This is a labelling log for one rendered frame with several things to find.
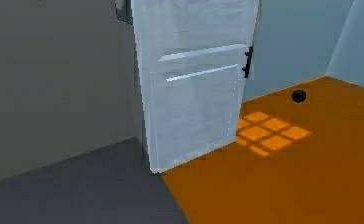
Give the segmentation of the white room door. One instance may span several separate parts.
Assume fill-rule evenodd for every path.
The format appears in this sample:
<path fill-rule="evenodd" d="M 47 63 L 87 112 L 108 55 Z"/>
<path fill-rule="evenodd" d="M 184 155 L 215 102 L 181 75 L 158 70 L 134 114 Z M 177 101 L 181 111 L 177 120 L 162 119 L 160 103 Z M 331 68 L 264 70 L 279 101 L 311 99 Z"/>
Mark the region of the white room door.
<path fill-rule="evenodd" d="M 261 0 L 131 0 L 150 169 L 231 143 Z"/>

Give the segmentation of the black ball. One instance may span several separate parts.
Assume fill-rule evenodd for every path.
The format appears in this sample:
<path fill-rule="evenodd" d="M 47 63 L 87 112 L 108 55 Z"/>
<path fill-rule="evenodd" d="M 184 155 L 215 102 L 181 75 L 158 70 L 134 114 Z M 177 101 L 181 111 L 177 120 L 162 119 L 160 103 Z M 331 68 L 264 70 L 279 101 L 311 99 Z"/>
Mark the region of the black ball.
<path fill-rule="evenodd" d="M 295 90 L 292 93 L 292 100 L 296 103 L 301 103 L 306 100 L 306 92 L 304 90 Z"/>

